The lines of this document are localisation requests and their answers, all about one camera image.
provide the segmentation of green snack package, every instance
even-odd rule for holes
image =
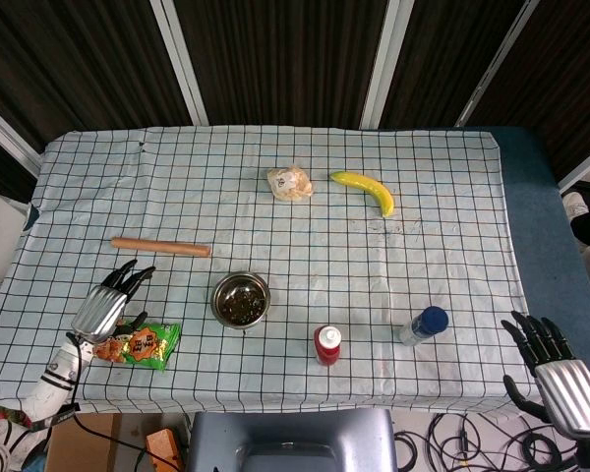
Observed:
[[[179,342],[178,324],[141,324],[130,334],[112,336],[97,344],[94,356],[112,362],[139,364],[163,371]]]

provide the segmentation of banana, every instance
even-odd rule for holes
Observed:
[[[330,179],[339,184],[354,187],[355,189],[363,190],[376,199],[378,205],[381,206],[383,218],[390,216],[393,213],[393,195],[390,191],[381,184],[378,180],[367,177],[354,172],[333,172],[330,174]]]

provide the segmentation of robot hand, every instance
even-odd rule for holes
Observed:
[[[123,280],[136,262],[132,260],[115,269],[91,290],[72,321],[72,330],[77,336],[98,344],[112,335],[125,305],[155,270],[155,267],[145,268]]]
[[[570,350],[560,329],[550,320],[538,321],[511,312],[522,327],[502,321],[511,334],[522,359],[535,377],[544,405],[527,400],[515,381],[504,376],[503,382],[513,403],[545,423],[553,423],[565,437],[590,439],[590,371]]]
[[[155,267],[149,267],[124,280],[136,262],[133,260],[115,269],[89,293],[72,321],[73,332],[67,333],[69,339],[22,402],[22,410],[31,421],[30,427],[0,420],[0,472],[21,470],[43,447],[48,428],[71,418],[78,411],[78,405],[64,403],[76,387],[79,366],[84,370],[91,361],[94,345],[107,339],[114,330],[122,329],[122,326],[116,326],[116,322],[125,305],[155,270]],[[146,316],[146,312],[142,312],[129,327],[140,325]]]

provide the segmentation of shoe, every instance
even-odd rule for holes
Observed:
[[[561,202],[566,210],[568,221],[572,221],[577,216],[589,211],[588,205],[583,201],[583,197],[581,197],[581,194],[578,192],[570,192],[561,199]]]

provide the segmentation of black cable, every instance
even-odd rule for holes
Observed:
[[[513,436],[510,433],[508,433],[507,431],[500,428],[496,423],[493,423],[492,421],[490,421],[484,415],[481,415],[481,417],[486,422],[488,422],[489,424],[494,426],[502,434],[504,434],[506,437],[508,437],[508,441],[507,441],[507,443],[505,445],[505,449],[503,451],[484,451],[481,447],[481,438],[479,436],[478,429],[476,428],[476,425],[472,422],[472,420],[467,418],[465,415],[458,414],[457,416],[462,418],[461,433],[465,430],[465,425],[467,424],[467,425],[470,425],[470,428],[471,428],[473,434],[476,435],[476,437],[477,437],[476,442],[472,441],[472,439],[469,439],[469,438],[466,441],[466,444],[471,446],[471,450],[468,450],[468,452],[471,451],[471,454],[468,455],[468,460],[480,455],[482,458],[484,458],[486,460],[486,462],[488,462],[487,465],[468,464],[466,462],[465,458],[461,456],[461,454],[463,453],[463,450],[460,450],[458,453],[450,453],[447,450],[445,450],[446,446],[454,441],[458,441],[458,444],[461,444],[460,440],[463,438],[463,435],[459,434],[457,436],[452,436],[452,437],[446,438],[441,443],[438,441],[438,439],[436,437],[436,428],[437,428],[438,424],[440,423],[440,421],[442,420],[443,414],[437,414],[434,416],[433,420],[429,424],[428,432],[425,437],[421,436],[417,433],[410,432],[410,431],[402,431],[400,433],[395,433],[394,438],[397,441],[400,441],[400,439],[398,439],[398,437],[400,437],[400,436],[402,436],[404,438],[407,438],[409,436],[413,436],[415,438],[419,438],[420,440],[422,440],[424,442],[424,446],[425,446],[426,459],[430,465],[431,470],[433,470],[435,472],[440,470],[440,468],[443,468],[443,470],[445,472],[456,472],[456,471],[459,471],[462,469],[468,469],[468,468],[474,468],[476,470],[480,470],[480,471],[484,471],[484,472],[531,472],[531,471],[536,471],[536,470],[541,471],[541,472],[559,472],[559,471],[569,470],[573,466],[576,466],[576,461],[575,461],[574,456],[571,456],[566,460],[562,460],[563,455],[574,450],[576,448],[576,446],[571,447],[570,449],[568,449],[566,451],[560,451],[558,449],[557,445],[555,444],[555,442],[553,442],[552,440],[550,440],[549,438],[547,438],[543,435],[539,435],[539,434],[535,433],[538,430],[550,428],[551,427],[550,425],[538,426],[535,428],[528,428],[527,430],[522,431],[522,432]],[[549,449],[548,451],[543,451],[543,453],[548,454],[550,456],[548,462],[540,463],[535,458],[534,453],[535,453],[535,451],[537,451],[537,448],[534,447],[535,442],[544,443],[547,446],[547,448]],[[520,447],[522,449],[522,456],[523,456],[522,458],[509,453],[509,449],[515,443],[520,444]],[[500,466],[498,466],[495,463],[495,461],[490,457],[490,454],[502,455],[502,462],[501,462]],[[449,467],[446,464],[447,458],[452,459],[452,464]],[[505,469],[504,467],[505,467],[507,461],[511,458],[514,458],[515,460],[518,460],[521,463],[524,463],[525,467],[522,467],[519,469]],[[437,461],[441,464],[441,467],[437,466],[437,464],[436,464]],[[462,463],[459,465],[455,465],[455,462],[462,462]]]
[[[138,466],[140,465],[140,461],[145,456],[146,452],[147,452],[146,449],[142,449],[140,451],[140,453],[138,454],[138,457],[136,457],[136,464],[134,465],[134,472],[138,472]]]
[[[397,472],[409,472],[413,470],[413,467],[415,467],[415,463],[417,462],[417,445],[413,441],[413,438],[411,438],[407,433],[408,432],[400,431],[393,434],[393,439],[395,441],[400,441],[401,443],[405,444],[411,451],[411,458],[406,463],[406,465],[398,467]]]
[[[534,447],[534,443],[537,442],[544,443],[544,445],[549,449],[548,455],[550,459],[548,462],[540,463],[536,460],[535,451],[537,449]],[[533,467],[533,469],[539,472],[556,470],[557,467],[562,465],[560,449],[553,441],[544,435],[540,435],[538,433],[529,433],[524,437],[524,440],[522,440],[521,450],[524,460],[527,461],[530,467]]]
[[[81,370],[83,368],[83,359],[82,359],[82,355],[81,355],[81,347],[79,346],[79,340],[77,339],[77,337],[71,332],[67,332],[66,336],[68,337],[68,339],[70,339],[70,341],[74,344],[75,348],[77,349],[77,358],[79,360],[79,364],[78,364],[79,367],[77,369],[77,378],[75,380],[74,390],[72,391],[72,404],[74,405],[75,399],[77,397],[77,388],[79,387],[79,383],[81,380]],[[177,467],[175,464],[167,461],[166,459],[158,456],[157,454],[154,454],[154,453],[146,450],[144,447],[139,447],[137,445],[133,445],[131,443],[121,441],[117,438],[112,438],[111,436],[104,435],[103,433],[99,433],[98,431],[91,430],[86,425],[81,423],[81,420],[77,417],[77,415],[73,416],[73,419],[75,420],[75,423],[77,423],[77,425],[79,425],[81,427],[82,430],[87,431],[91,435],[98,436],[99,438],[103,438],[108,441],[119,443],[125,447],[130,447],[131,449],[138,450],[140,453],[146,453],[146,454],[150,455],[151,457],[154,457],[155,459],[163,462],[164,464],[169,465],[170,467],[175,469],[177,472],[181,472],[179,470],[179,467]]]
[[[465,423],[468,419],[468,415],[463,415],[463,421],[461,421],[461,431],[459,432],[459,435],[461,436],[461,441],[459,443],[459,449],[461,450],[461,453],[463,454],[463,460],[468,460],[468,445],[469,445],[469,441],[468,441],[468,432],[465,429]]]

